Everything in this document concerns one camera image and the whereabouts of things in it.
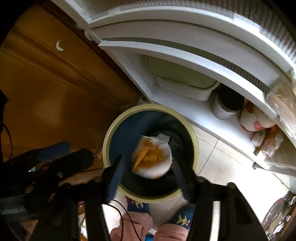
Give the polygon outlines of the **orange white instant noodle bowl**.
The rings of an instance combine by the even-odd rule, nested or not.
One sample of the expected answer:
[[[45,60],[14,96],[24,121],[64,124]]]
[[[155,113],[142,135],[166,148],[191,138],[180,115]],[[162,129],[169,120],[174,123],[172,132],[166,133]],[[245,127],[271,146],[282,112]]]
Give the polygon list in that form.
[[[165,175],[173,160],[169,140],[170,137],[163,134],[142,136],[132,154],[132,172],[147,179]]]

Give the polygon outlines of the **round green-rimmed trash bin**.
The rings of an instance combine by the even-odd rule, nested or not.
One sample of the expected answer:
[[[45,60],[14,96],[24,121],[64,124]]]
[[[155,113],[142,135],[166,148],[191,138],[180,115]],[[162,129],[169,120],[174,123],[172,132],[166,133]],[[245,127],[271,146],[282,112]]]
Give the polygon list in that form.
[[[181,194],[173,160],[194,171],[199,145],[189,122],[175,110],[158,104],[143,104],[119,115],[103,142],[106,174],[120,157],[108,199],[120,191],[131,199],[159,203]]]

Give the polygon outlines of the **right blue slipper foot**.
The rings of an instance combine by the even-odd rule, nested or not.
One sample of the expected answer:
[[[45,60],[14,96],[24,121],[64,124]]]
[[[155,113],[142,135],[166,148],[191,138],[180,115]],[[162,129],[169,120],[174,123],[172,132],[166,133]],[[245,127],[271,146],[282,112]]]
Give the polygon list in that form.
[[[167,222],[166,224],[173,224],[184,227],[186,230],[191,228],[193,216],[195,212],[194,204],[186,204],[182,206]]]

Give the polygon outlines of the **blue slipper foot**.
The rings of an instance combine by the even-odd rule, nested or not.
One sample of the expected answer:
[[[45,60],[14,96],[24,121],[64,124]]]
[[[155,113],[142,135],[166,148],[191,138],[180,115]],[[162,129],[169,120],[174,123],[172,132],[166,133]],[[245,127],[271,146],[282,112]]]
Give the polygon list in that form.
[[[127,201],[127,211],[128,212],[138,212],[138,213],[148,213],[149,214],[149,204],[133,200],[129,197],[125,197]]]
[[[191,228],[193,216],[195,212],[194,204],[186,204],[182,206],[167,222],[166,224],[173,224],[184,227],[186,230]]]

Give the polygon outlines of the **left blue slipper foot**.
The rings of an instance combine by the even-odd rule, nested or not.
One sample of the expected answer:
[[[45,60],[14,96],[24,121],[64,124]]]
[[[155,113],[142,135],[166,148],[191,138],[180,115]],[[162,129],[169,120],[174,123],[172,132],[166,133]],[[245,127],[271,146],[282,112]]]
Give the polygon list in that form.
[[[138,213],[148,213],[149,214],[149,204],[133,200],[129,197],[125,197],[127,201],[127,211],[128,212],[138,212]]]

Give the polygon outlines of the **pink trouser legs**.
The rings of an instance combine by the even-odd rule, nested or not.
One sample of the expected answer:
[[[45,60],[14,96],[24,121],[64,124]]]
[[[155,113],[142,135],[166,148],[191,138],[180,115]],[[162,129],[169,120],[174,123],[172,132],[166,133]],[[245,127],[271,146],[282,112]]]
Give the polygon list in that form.
[[[148,213],[128,212],[124,213],[120,219],[120,225],[114,228],[110,233],[111,240],[120,240],[123,224],[122,240],[139,240],[134,229],[141,240],[145,239],[149,230],[153,228],[154,223],[152,217]],[[189,231],[184,227],[173,224],[164,224],[158,228],[154,235],[154,240],[186,240]]]

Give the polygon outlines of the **brown wooden cabinet door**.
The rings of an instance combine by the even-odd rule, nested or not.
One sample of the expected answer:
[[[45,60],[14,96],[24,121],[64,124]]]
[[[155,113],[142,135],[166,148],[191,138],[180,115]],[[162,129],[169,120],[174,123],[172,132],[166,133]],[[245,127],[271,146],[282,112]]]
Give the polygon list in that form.
[[[52,3],[28,8],[1,45],[4,159],[67,141],[98,153],[110,124],[139,94]]]

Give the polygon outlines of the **dark cylindrical container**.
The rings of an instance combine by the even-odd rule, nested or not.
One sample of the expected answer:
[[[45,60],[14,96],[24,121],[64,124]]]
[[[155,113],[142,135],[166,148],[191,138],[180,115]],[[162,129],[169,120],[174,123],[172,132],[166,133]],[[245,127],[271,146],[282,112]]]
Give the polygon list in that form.
[[[245,98],[226,85],[219,84],[212,99],[211,111],[219,120],[227,120],[243,109]]]

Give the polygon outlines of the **white red patterned bowl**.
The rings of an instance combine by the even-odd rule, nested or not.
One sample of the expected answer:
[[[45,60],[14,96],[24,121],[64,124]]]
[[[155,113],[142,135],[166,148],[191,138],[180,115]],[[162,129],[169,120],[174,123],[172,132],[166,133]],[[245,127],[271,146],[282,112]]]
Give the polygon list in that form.
[[[275,126],[274,121],[251,102],[242,110],[239,123],[247,132],[257,132]]]

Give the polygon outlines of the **white lidded bin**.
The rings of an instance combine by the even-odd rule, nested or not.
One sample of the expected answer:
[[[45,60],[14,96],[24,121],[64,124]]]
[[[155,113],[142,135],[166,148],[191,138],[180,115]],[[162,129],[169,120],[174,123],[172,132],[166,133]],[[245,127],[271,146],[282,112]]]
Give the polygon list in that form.
[[[207,101],[220,82],[201,72],[152,56],[146,56],[148,70],[160,87],[172,92]]]

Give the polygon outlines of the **clear plastic food bags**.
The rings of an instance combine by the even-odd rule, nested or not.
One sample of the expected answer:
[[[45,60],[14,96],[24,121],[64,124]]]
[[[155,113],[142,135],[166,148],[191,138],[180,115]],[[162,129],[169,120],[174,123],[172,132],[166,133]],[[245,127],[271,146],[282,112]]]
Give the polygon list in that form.
[[[295,138],[295,81],[290,85],[274,86],[267,94],[266,101],[280,118],[284,130],[290,137]],[[271,158],[282,142],[283,137],[279,130],[269,131],[254,154],[257,155],[261,151]]]

